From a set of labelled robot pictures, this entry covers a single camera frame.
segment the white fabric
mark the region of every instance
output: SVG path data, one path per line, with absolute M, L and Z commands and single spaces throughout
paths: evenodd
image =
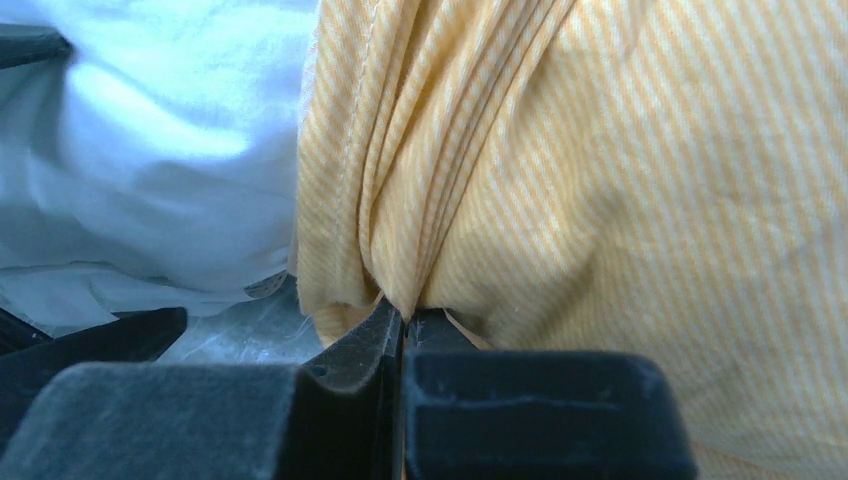
M 54 26 L 75 50 L 0 70 L 13 311 L 51 325 L 213 315 L 279 283 L 316 3 L 0 2 L 0 22 Z

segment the black plastic part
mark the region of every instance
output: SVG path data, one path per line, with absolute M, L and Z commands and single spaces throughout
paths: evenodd
M 4 360 L 45 347 L 0 358 L 0 372 Z M 697 473 L 651 362 L 479 352 L 439 311 L 404 330 L 381 304 L 300 367 L 69 369 L 27 413 L 0 478 L 394 480 L 404 454 L 410 480 Z
M 0 24 L 0 69 L 62 57 L 71 46 L 47 27 Z
M 185 310 L 157 310 L 0 357 L 0 454 L 32 401 L 59 372 L 82 362 L 155 360 L 186 326 Z
M 381 305 L 302 367 L 75 367 L 33 405 L 0 478 L 399 478 L 402 331 Z
M 384 302 L 304 364 L 316 382 L 298 387 L 279 478 L 400 478 L 402 334 L 400 313 Z
M 410 351 L 406 467 L 425 479 L 693 479 L 671 391 L 640 357 Z
M 46 333 L 0 309 L 0 356 L 51 340 Z
M 288 365 L 78 365 L 35 401 L 0 478 L 279 478 L 298 380 Z

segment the gray surface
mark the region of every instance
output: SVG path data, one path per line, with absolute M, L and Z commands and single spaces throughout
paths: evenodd
M 78 330 L 35 326 L 53 337 Z M 214 317 L 190 317 L 188 330 L 159 361 L 303 363 L 321 349 L 312 320 L 300 313 L 295 280 L 289 277 L 269 297 L 236 305 Z
M 154 367 L 90 364 L 59 374 L 9 443 L 0 478 L 280 478 L 296 387 L 291 370 Z

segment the wrinkled fabric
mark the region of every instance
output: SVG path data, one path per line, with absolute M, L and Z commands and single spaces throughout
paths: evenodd
M 73 46 L 0 71 L 0 304 L 84 327 L 276 291 L 317 3 L 0 1 Z
M 324 0 L 303 309 L 642 354 L 702 478 L 848 478 L 846 10 Z

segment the yellow striped fabric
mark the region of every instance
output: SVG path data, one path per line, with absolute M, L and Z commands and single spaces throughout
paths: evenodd
M 702 478 L 848 479 L 848 0 L 323 0 L 318 38 L 325 341 L 384 294 L 646 355 Z

